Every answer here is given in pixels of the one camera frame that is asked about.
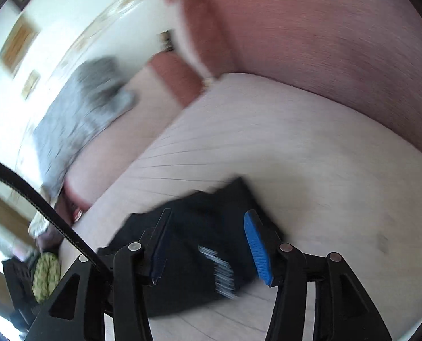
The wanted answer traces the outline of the dark maroon garment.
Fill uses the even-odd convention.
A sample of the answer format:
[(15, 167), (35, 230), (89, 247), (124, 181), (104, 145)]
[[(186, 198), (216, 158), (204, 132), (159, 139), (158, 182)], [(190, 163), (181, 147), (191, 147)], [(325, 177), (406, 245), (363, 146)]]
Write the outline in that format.
[[(56, 213), (68, 224), (73, 226), (74, 205), (65, 195), (60, 195), (56, 204), (54, 205)], [(58, 254), (59, 247), (63, 241), (63, 236), (52, 225), (47, 227), (46, 232), (42, 233), (35, 239), (37, 247), (41, 253)]]

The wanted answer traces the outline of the beige crumpled cloth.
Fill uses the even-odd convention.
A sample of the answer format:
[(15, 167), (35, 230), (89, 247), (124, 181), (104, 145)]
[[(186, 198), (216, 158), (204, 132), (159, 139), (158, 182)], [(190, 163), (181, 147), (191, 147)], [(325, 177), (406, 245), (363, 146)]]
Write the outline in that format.
[(28, 226), (28, 233), (33, 239), (36, 239), (43, 235), (49, 226), (50, 222), (41, 213), (36, 212)]

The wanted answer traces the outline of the red upholstered headboard cushion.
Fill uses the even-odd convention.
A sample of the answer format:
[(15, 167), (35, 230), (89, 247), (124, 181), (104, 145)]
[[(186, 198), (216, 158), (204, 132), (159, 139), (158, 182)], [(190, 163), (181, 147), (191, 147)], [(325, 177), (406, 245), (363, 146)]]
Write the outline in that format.
[(409, 0), (179, 0), (213, 76), (244, 72), (314, 92), (422, 152), (422, 18)]

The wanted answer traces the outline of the green patterned cloth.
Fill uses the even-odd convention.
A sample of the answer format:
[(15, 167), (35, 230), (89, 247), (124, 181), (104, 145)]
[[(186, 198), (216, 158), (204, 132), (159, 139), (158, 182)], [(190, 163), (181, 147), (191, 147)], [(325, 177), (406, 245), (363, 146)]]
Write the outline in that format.
[(43, 253), (35, 266), (32, 292), (37, 303), (44, 303), (61, 279), (61, 266), (56, 255)]

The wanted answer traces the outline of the black sweatpants white lettering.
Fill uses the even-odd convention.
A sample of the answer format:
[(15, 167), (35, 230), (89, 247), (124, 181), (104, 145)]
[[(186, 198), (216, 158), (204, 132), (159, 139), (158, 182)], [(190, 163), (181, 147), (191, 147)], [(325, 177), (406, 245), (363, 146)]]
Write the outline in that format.
[(242, 177), (212, 192), (195, 191), (146, 213), (131, 214), (98, 255), (114, 254), (139, 240), (164, 209), (173, 213), (172, 237), (158, 284), (145, 290), (148, 317), (171, 316), (234, 299), (258, 276), (244, 232), (244, 215), (255, 210), (268, 225), (274, 223)]

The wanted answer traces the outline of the grey quilted blanket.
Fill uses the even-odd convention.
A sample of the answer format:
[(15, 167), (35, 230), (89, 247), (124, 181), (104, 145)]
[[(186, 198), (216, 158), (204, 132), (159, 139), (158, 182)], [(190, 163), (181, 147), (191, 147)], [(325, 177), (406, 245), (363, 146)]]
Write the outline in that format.
[(86, 61), (70, 75), (33, 130), (42, 187), (51, 199), (57, 199), (81, 150), (138, 102), (124, 85), (115, 57)]

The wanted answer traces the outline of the pink quilted bolster pillow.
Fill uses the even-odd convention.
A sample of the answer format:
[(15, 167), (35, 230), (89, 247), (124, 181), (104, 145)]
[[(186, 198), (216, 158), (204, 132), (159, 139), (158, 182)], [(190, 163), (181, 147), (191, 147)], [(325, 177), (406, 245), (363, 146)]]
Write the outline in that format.
[(124, 88), (136, 105), (89, 142), (65, 176), (65, 195), (84, 211), (199, 97), (202, 82), (177, 53), (159, 52)]

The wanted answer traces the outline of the dark grey garment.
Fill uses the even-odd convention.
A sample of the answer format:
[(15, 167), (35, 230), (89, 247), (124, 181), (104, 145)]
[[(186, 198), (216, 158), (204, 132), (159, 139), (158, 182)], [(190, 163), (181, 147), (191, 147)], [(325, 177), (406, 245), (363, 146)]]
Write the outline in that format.
[(11, 319), (16, 321), (22, 329), (28, 330), (35, 321), (40, 304), (32, 291), (32, 274), (27, 263), (17, 258), (10, 258), (2, 262), (4, 278), (14, 307)]

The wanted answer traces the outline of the red patterned small item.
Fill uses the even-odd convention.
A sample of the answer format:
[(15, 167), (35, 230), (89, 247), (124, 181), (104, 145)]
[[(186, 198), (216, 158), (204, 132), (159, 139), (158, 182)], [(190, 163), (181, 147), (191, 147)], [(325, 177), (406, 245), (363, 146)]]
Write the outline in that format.
[(73, 221), (76, 223), (81, 218), (83, 213), (84, 212), (82, 209), (76, 208), (76, 210), (73, 212)]

